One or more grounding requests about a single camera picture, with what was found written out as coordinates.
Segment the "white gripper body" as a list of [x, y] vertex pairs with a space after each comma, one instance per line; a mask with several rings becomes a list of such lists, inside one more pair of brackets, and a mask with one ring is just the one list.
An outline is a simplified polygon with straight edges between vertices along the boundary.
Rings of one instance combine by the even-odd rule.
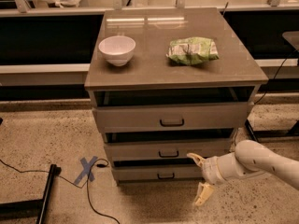
[[205, 181], [211, 185], [220, 185], [225, 182], [219, 171], [218, 158], [216, 156], [205, 159], [202, 165], [202, 175]]

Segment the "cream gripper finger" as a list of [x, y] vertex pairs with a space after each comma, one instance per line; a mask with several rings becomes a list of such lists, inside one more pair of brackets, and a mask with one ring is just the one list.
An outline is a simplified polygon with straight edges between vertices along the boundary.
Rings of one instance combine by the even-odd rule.
[[200, 155], [198, 155], [196, 153], [188, 153], [187, 157], [192, 159], [195, 162], [195, 164], [200, 168], [203, 167], [204, 162], [206, 160], [205, 158], [201, 157]]
[[210, 198], [213, 192], [214, 192], [214, 187], [212, 185], [208, 184], [207, 182], [205, 183], [200, 182], [198, 184], [198, 189], [194, 199], [194, 204], [196, 206], [203, 205]]

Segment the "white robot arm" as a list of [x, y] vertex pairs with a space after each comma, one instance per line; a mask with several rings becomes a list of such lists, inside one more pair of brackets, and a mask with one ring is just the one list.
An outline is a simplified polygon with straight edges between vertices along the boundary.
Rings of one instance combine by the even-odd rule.
[[222, 156], [203, 158], [196, 153], [188, 153], [200, 168], [205, 182], [198, 184], [194, 204], [203, 205], [214, 189], [232, 179], [246, 179], [271, 174], [299, 189], [299, 161], [295, 161], [271, 151], [252, 140], [243, 140], [235, 146], [235, 151]]

